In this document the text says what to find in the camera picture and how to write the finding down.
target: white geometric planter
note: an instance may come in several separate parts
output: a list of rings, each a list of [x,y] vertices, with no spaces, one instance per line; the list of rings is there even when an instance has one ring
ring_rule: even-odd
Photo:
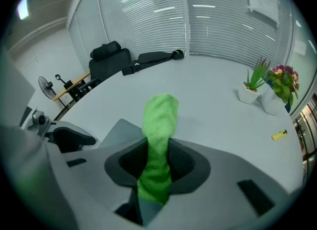
[[[269,88],[261,95],[261,104],[266,113],[276,115],[281,110],[283,101],[276,95],[272,88]]]
[[[247,89],[243,82],[239,83],[239,87],[238,87],[238,96],[239,96],[239,100],[241,102],[247,103],[247,104],[251,104],[253,101],[256,100],[256,98],[259,96],[259,93],[255,93],[249,89]]]

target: green cloth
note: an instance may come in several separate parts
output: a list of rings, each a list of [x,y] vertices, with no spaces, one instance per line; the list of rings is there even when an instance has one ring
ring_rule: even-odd
[[[148,162],[138,179],[138,197],[165,204],[172,183],[167,163],[167,143],[177,123],[178,100],[160,94],[146,102],[142,132],[148,138]]]

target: purple flower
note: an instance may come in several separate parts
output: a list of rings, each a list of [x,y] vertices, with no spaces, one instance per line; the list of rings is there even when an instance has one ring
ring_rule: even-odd
[[[296,82],[293,83],[294,90],[297,91]]]
[[[293,68],[291,66],[286,66],[285,71],[287,71],[291,76],[294,74]]]
[[[296,71],[294,71],[293,79],[295,80],[295,82],[298,82],[298,73]]]
[[[283,65],[279,65],[277,67],[272,67],[271,71],[273,71],[275,74],[280,75],[285,71],[285,66]]]

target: electric fan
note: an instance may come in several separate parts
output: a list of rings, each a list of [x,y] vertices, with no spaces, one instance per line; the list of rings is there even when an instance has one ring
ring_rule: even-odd
[[[56,95],[55,91],[53,90],[53,83],[48,82],[45,78],[39,77],[39,86],[40,86],[42,92],[44,93],[44,95],[46,97],[48,97],[50,100],[52,100],[54,98],[54,96]],[[59,102],[61,102],[63,104],[63,106],[65,108],[67,108],[65,106],[65,104],[60,99],[58,99],[58,100],[59,100]]]

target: black belt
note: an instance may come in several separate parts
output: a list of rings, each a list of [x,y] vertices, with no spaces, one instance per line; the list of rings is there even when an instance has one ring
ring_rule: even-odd
[[[122,69],[123,76],[133,74],[142,69],[166,62],[173,58],[174,60],[181,60],[184,58],[184,53],[181,50],[175,50],[172,53],[166,52],[150,52],[139,55],[138,60],[134,60],[129,66]]]

